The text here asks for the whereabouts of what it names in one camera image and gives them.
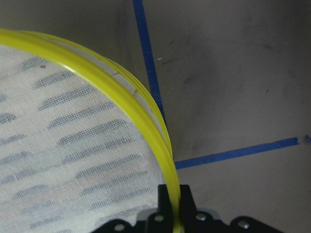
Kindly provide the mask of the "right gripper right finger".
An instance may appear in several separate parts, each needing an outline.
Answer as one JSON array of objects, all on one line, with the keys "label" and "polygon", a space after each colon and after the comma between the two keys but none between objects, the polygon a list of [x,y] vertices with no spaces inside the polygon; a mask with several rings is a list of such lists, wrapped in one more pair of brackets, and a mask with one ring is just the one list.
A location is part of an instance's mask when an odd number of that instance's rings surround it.
[{"label": "right gripper right finger", "polygon": [[197,208],[189,185],[180,185],[180,216],[181,218],[195,218]]}]

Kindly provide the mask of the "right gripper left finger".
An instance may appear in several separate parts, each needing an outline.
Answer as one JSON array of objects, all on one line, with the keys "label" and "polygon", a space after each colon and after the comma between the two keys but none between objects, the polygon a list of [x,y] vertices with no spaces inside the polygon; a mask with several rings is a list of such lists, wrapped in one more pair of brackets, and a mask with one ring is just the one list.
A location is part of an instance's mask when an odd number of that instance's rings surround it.
[{"label": "right gripper left finger", "polygon": [[157,215],[161,216],[163,220],[173,220],[173,209],[167,186],[165,184],[160,184],[157,190],[158,190]]}]

